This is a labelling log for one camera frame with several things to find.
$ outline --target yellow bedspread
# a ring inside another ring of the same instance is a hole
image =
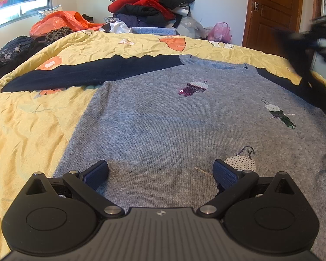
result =
[[[53,69],[61,64],[76,65],[113,55],[128,58],[159,54],[192,54],[210,60],[248,63],[289,78],[296,85],[300,81],[284,58],[244,47],[230,48],[223,43],[183,36],[84,30],[56,41],[4,76],[0,90],[15,77],[37,67]],[[1,233],[2,217],[33,172],[53,175],[95,91],[94,87],[71,87],[61,91],[0,93],[0,259],[9,252]]]

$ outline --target metal screw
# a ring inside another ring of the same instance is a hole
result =
[[[117,214],[120,214],[120,212],[122,211],[122,208],[121,207],[118,207],[116,205],[113,205],[113,206],[107,206],[105,209],[104,209],[104,212],[108,215],[117,215]]]
[[[214,214],[216,212],[217,208],[212,205],[204,205],[200,207],[200,211],[204,214]]]

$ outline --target white logo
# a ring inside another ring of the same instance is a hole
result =
[[[156,214],[162,217],[163,215],[166,214],[166,211],[159,210]]]

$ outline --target pillow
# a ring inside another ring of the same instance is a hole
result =
[[[58,12],[58,11],[62,11],[62,10],[63,10],[62,5],[59,5],[59,6],[56,6],[55,8],[50,8],[49,10],[40,11],[37,13],[38,13],[38,16],[40,17],[40,20],[43,20],[50,13],[54,13],[54,12]]]

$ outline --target brown wooden door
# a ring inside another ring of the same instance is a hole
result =
[[[299,30],[302,0],[251,0],[248,5],[243,46],[267,54],[282,55],[274,28]]]

